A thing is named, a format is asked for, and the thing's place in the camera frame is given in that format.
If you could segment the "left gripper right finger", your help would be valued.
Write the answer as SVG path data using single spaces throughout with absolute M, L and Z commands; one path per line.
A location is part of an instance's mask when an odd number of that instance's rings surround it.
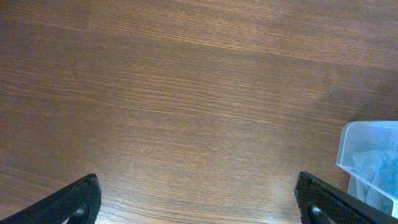
M 303 224 L 397 224 L 397 219 L 301 171 L 295 198 Z

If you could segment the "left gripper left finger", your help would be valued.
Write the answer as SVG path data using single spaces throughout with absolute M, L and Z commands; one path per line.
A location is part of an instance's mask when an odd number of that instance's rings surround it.
M 94 224 L 101 206 L 96 174 L 88 174 L 1 223 Z

